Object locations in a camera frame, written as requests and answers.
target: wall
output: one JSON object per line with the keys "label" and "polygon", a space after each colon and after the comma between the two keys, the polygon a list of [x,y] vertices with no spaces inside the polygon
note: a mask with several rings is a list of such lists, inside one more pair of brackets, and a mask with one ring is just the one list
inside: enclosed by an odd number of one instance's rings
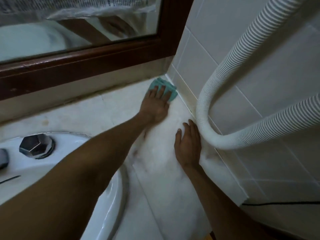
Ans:
{"label": "wall", "polygon": [[[194,113],[199,93],[268,0],[194,0],[168,76]],[[320,91],[320,0],[308,1],[232,77],[210,108],[228,134]],[[320,201],[320,127],[220,151],[249,203]],[[254,219],[319,239],[319,205],[243,206]]]}
{"label": "wall", "polygon": [[57,106],[90,93],[165,74],[172,56],[0,101],[0,122]]}

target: mirror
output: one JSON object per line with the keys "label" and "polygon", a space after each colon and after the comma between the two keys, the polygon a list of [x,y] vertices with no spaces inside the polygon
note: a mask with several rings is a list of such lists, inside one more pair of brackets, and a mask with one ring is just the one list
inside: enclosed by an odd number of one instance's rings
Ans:
{"label": "mirror", "polygon": [[156,34],[161,6],[161,0],[33,2],[0,0],[0,63]]}

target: teal sponge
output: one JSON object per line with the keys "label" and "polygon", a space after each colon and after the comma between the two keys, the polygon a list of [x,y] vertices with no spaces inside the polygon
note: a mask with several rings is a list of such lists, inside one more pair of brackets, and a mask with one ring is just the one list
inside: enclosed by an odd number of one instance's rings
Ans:
{"label": "teal sponge", "polygon": [[158,86],[158,91],[161,89],[161,86],[165,86],[165,91],[164,94],[166,94],[166,92],[171,91],[171,96],[168,100],[168,102],[171,102],[172,100],[174,100],[176,98],[176,96],[178,95],[177,93],[177,87],[172,85],[170,82],[161,79],[160,77],[158,77],[157,79],[155,79],[151,84],[148,90],[152,90],[154,89],[155,86]]}

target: sink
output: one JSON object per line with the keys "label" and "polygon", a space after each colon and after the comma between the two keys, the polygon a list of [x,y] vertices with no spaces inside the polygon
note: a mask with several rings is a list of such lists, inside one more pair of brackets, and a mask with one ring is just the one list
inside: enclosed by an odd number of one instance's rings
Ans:
{"label": "sink", "polygon": [[[32,185],[50,171],[66,155],[90,139],[87,135],[67,132],[44,133],[55,141],[55,149],[44,159],[33,159],[19,152],[22,137],[0,143],[9,155],[8,167],[0,170],[0,205]],[[81,240],[112,239],[125,207],[127,177],[120,168],[99,197]]]}

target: hose bend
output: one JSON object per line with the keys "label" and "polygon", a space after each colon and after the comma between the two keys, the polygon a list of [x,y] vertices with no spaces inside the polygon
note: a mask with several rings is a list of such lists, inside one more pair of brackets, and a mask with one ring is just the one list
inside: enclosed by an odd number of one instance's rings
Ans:
{"label": "hose bend", "polygon": [[269,0],[206,82],[198,98],[196,120],[204,139],[218,149],[237,149],[268,141],[320,123],[319,94],[229,135],[219,135],[208,121],[218,89],[306,0]]}

